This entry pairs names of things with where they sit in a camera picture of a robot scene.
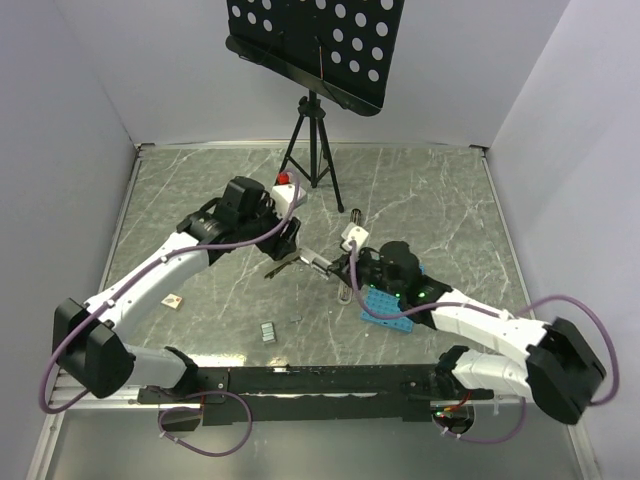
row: black music stand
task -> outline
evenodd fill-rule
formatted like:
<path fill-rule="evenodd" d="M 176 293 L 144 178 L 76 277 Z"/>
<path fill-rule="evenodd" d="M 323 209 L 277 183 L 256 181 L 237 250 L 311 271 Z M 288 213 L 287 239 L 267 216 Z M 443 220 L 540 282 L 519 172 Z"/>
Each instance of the black music stand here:
<path fill-rule="evenodd" d="M 344 207 L 318 94 L 358 115 L 381 111 L 403 6 L 404 0 L 227 0 L 227 48 L 309 90 L 299 101 L 280 171 L 293 163 L 312 188 L 329 172 L 340 212 Z M 310 173 L 291 157 L 305 118 L 310 121 Z M 318 134 L 327 160 L 322 172 Z"/>

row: marble tabletop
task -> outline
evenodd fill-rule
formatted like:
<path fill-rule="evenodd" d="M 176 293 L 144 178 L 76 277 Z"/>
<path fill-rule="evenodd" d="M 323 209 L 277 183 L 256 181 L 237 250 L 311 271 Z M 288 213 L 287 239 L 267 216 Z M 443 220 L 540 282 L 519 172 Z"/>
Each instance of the marble tabletop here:
<path fill-rule="evenodd" d="M 296 149 L 294 157 L 308 166 L 308 153 Z M 272 184 L 283 154 L 280 147 L 144 148 L 107 283 L 234 176 Z M 370 246 L 404 239 L 432 277 L 499 308 L 525 304 L 480 150 L 338 146 L 333 154 L 346 212 L 336 209 L 328 175 L 315 190 L 303 181 L 309 199 L 296 211 L 300 245 L 338 257 L 340 233 L 359 208 Z M 223 256 L 173 292 L 184 298 L 179 310 L 158 305 L 129 343 L 171 345 L 201 365 L 221 366 L 433 363 L 453 345 L 474 346 L 419 325 L 406 334 L 367 323 L 355 300 L 338 303 L 336 278 L 294 265 L 265 280 L 269 262 L 255 247 Z M 302 320 L 293 323 L 292 315 Z M 263 343 L 263 322 L 274 323 L 276 343 Z"/>

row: small wooden block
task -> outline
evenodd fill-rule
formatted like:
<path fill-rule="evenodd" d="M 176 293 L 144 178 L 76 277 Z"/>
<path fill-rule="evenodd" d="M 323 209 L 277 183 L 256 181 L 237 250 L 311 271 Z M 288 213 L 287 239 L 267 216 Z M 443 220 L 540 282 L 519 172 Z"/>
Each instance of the small wooden block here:
<path fill-rule="evenodd" d="M 173 293 L 169 294 L 162 301 L 162 304 L 169 308 L 173 308 L 174 310 L 178 310 L 182 306 L 182 297 L 174 295 Z"/>

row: white wall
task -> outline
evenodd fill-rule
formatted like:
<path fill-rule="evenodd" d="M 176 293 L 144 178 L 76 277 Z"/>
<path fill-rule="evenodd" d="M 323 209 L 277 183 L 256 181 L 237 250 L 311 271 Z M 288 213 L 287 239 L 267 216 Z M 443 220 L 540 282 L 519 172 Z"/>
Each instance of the white wall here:
<path fill-rule="evenodd" d="M 53 2 L 0 2 L 0 477 L 26 475 L 53 311 L 94 293 L 133 145 Z"/>
<path fill-rule="evenodd" d="M 304 91 L 226 50 L 223 0 L 55 1 L 135 142 L 291 136 Z M 330 139 L 490 145 L 567 3 L 407 0 L 385 108 Z"/>
<path fill-rule="evenodd" d="M 614 403 L 586 414 L 606 479 L 638 478 L 640 3 L 573 0 L 489 151 L 533 298 L 599 312 L 622 365 Z M 553 306 L 602 341 L 579 312 Z"/>

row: tripod leg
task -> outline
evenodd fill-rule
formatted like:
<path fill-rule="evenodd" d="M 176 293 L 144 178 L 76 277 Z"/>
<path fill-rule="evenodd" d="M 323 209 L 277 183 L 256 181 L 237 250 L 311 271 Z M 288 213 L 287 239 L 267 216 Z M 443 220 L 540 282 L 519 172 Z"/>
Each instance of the tripod leg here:
<path fill-rule="evenodd" d="M 318 186 L 318 120 L 309 118 L 309 150 L 311 160 L 311 188 Z"/>
<path fill-rule="evenodd" d="M 333 192 L 336 194 L 336 202 L 338 203 L 338 211 L 344 212 L 344 205 L 342 205 L 342 198 L 340 197 L 340 187 L 338 186 L 338 176 L 336 170 L 333 167 L 333 157 L 331 156 L 331 149 L 329 147 L 329 139 L 327 138 L 327 130 L 324 128 L 324 120 L 318 120 L 318 130 L 320 131 L 320 143 L 322 144 L 322 150 L 324 150 L 325 158 L 327 159 L 327 165 L 329 166 L 329 173 L 331 174 L 331 183 L 333 183 Z"/>
<path fill-rule="evenodd" d="M 287 147 L 287 151 L 284 154 L 284 158 L 282 159 L 282 165 L 280 165 L 279 172 L 282 172 L 285 168 L 287 168 L 287 163 L 289 163 L 289 159 L 291 158 L 291 152 L 293 151 L 293 146 L 296 144 L 296 140 L 298 139 L 298 134 L 300 133 L 300 127 L 302 127 L 302 122 L 304 120 L 304 115 L 300 114 L 298 117 L 298 122 L 296 123 L 296 128 L 293 129 L 293 135 L 291 135 L 291 140 L 289 141 L 289 146 Z"/>

